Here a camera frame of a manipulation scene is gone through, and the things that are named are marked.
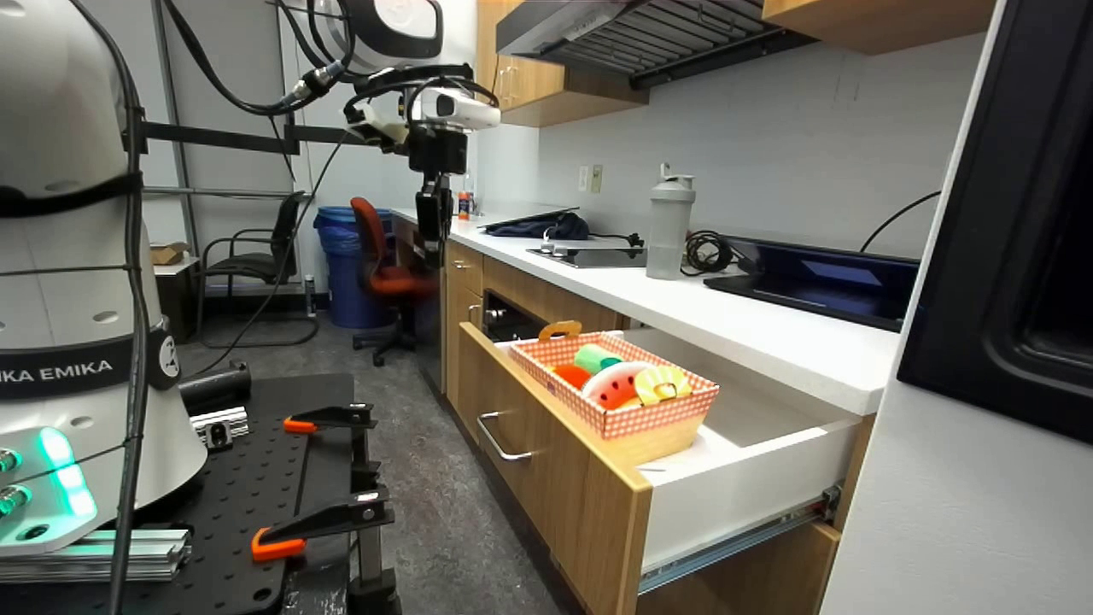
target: white countertop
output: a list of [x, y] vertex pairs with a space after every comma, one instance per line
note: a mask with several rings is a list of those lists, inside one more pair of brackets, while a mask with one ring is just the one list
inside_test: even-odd
[[896, 367], [896, 333], [718, 293], [700, 282], [649, 282], [641, 267], [577, 269], [529, 252], [537, 238], [481, 235], [470, 224], [455, 224], [450, 238], [852, 414], [878, 409]]

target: range hood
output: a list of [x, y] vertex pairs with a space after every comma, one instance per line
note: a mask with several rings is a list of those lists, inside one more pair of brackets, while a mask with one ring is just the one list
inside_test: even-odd
[[800, 49], [763, 0], [523, 0], [499, 52], [626, 75], [635, 90]]

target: open drawer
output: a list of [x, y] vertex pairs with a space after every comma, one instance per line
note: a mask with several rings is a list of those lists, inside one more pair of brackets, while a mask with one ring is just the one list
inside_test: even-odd
[[839, 481], [856, 419], [670, 334], [626, 337], [722, 383], [695, 449], [644, 465], [611, 454], [508, 344], [461, 324], [481, 380], [461, 419], [586, 612], [633, 612], [644, 575], [816, 504]]

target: green light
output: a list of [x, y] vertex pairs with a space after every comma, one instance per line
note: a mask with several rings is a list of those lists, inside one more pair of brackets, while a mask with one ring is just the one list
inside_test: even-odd
[[81, 515], [81, 519], [97, 515], [97, 499], [93, 499], [88, 489], [68, 492], [68, 507], [71, 507], [71, 514]]
[[40, 449], [50, 465], [71, 465], [71, 449], [57, 430], [40, 430]]
[[75, 465], [63, 468], [57, 479], [63, 479], [66, 492], [81, 489], [81, 472]]

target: stove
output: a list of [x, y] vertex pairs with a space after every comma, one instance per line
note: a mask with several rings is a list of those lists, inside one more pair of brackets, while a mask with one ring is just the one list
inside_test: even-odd
[[592, 267], [644, 267], [644, 250], [635, 238], [584, 238], [584, 242], [542, 242], [529, 252], [559, 259], [582, 269]]

